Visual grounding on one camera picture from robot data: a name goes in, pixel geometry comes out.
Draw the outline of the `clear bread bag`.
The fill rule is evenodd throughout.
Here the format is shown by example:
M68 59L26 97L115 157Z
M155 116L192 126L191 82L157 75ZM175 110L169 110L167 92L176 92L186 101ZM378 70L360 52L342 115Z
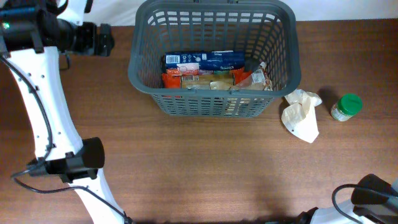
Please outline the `clear bread bag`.
M236 84L228 84L222 81L215 81L210 83L211 90L259 90L272 91L273 84L269 78L266 70L266 63L261 62L258 69L248 74L242 74L234 77Z

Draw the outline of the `orange pasta packet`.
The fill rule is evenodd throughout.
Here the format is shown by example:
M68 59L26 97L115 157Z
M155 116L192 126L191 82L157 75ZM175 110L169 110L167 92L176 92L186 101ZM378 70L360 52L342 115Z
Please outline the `orange pasta packet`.
M162 74L165 88L196 89L196 90L221 90L230 89L242 82L252 73L245 68L237 70L189 70L180 71L167 69Z

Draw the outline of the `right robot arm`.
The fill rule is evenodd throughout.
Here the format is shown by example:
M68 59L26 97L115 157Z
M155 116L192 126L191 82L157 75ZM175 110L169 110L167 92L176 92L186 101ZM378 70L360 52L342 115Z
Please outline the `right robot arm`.
M353 189L351 198L337 203L337 193L343 189ZM390 184L374 174L368 174L357 184L344 184L337 187L332 192L331 200L332 207L315 207L302 212L294 223L397 224L397 181Z

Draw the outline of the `beige paper bag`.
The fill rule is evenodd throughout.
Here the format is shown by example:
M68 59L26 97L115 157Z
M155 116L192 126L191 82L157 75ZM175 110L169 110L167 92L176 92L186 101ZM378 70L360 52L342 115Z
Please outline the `beige paper bag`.
M287 130L299 139L312 143L319 135L315 108L322 104L316 94L296 89L285 96L289 106L281 115L281 120Z

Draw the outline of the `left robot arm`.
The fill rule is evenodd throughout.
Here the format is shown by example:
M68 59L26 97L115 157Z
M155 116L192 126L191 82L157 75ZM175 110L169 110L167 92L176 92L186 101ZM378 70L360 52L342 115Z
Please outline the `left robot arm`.
M6 1L1 61L17 82L34 134L35 158L25 173L59 177L95 223L131 223L105 179L103 143L79 136L60 80L61 55L107 57L114 47L108 24L84 20L91 7L91 1Z

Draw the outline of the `grey plastic basket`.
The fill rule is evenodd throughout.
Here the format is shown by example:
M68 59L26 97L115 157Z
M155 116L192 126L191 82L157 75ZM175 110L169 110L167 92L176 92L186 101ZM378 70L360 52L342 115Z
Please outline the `grey plastic basket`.
M300 83L295 14L282 1L146 1L128 77L169 115L255 117Z

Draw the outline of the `blue carton box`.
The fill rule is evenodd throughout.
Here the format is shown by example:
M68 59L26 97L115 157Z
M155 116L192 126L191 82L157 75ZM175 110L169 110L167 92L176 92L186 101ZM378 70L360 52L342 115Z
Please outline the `blue carton box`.
M244 52L224 50L212 52L168 52L164 55L166 69L234 70L244 67Z

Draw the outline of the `green lid jar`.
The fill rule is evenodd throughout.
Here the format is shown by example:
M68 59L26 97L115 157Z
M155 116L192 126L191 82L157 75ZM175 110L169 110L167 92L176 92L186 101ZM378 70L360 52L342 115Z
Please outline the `green lid jar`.
M348 93L343 95L331 108L331 116L337 121L347 121L357 115L363 108L363 102L358 95Z

